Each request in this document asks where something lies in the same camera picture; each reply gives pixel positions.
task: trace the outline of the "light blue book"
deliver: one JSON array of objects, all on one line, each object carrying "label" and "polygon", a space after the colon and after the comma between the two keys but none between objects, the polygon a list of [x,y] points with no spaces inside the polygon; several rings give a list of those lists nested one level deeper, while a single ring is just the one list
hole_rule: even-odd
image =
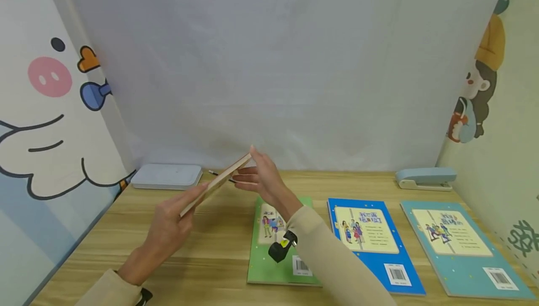
[{"label": "light blue book", "polygon": [[397,228],[380,201],[328,199],[331,230],[390,293],[425,295]]},{"label": "light blue book", "polygon": [[401,202],[447,295],[535,299],[458,203]]}]

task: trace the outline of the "barcode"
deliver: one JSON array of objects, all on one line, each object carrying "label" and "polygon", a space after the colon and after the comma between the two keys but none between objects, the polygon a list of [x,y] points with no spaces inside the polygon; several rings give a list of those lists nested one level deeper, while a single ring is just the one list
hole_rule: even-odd
[{"label": "barcode", "polygon": [[486,274],[499,290],[518,291],[517,285],[511,280],[507,272],[500,267],[483,267]]},{"label": "barcode", "polygon": [[311,270],[299,256],[292,256],[292,270],[295,276],[313,276]]},{"label": "barcode", "polygon": [[491,275],[498,284],[511,284],[502,273],[491,273]]},{"label": "barcode", "polygon": [[402,264],[384,264],[391,285],[411,286],[412,282]]},{"label": "barcode", "polygon": [[296,270],[309,270],[309,268],[303,261],[298,260],[296,261]]},{"label": "barcode", "polygon": [[396,279],[396,280],[406,280],[406,278],[404,277],[404,272],[401,271],[401,270],[394,270],[394,269],[389,269],[389,271],[391,272],[391,277],[393,279]]}]

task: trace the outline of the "pig eye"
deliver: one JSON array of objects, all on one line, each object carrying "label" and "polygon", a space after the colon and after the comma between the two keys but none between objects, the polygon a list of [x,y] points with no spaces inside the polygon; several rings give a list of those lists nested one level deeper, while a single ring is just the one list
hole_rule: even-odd
[{"label": "pig eye", "polygon": [[66,44],[63,40],[59,39],[58,37],[53,37],[51,39],[51,46],[53,49],[55,49],[58,52],[62,52],[66,50]]}]

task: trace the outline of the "girl's hair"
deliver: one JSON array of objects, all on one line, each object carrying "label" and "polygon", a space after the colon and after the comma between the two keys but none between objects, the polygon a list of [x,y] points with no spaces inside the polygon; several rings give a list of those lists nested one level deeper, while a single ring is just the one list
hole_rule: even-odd
[{"label": "girl's hair", "polygon": [[478,60],[475,61],[475,67],[477,68],[477,71],[479,71],[481,78],[490,82],[490,87],[488,89],[478,91],[475,98],[472,99],[475,120],[478,123],[477,127],[475,128],[474,137],[478,138],[485,133],[485,130],[483,129],[483,121],[485,121],[489,112],[487,102],[490,100],[490,98],[492,98],[494,89],[496,89],[497,72],[493,71],[493,69],[491,69],[489,66]]}]

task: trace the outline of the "person's left hand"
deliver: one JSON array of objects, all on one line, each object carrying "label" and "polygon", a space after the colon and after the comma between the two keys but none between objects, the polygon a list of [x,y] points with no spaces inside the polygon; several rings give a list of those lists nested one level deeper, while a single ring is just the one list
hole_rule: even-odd
[{"label": "person's left hand", "polygon": [[180,217],[180,213],[207,187],[207,183],[195,186],[155,207],[146,240],[118,270],[118,275],[124,281],[131,285],[142,285],[156,268],[182,247],[191,233],[195,208],[183,217]]}]

